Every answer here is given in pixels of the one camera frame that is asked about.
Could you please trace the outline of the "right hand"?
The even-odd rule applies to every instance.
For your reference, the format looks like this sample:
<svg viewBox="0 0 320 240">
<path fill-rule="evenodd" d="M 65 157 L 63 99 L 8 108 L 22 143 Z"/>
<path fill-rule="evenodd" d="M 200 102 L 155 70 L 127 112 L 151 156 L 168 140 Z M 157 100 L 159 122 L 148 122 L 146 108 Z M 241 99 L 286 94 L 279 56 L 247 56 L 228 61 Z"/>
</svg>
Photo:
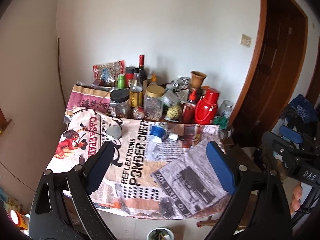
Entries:
<svg viewBox="0 0 320 240">
<path fill-rule="evenodd" d="M 303 189 L 302 189 L 302 186 L 301 186 L 301 182 L 299 182 L 295 186 L 295 188 L 293 189 L 293 195 L 292 195 L 292 198 L 291 198 L 291 202 L 289 204 L 291 215 L 294 212 L 299 210 L 299 208 L 300 208 L 300 199 L 302 197 L 302 194 L 303 194 Z"/>
</svg>

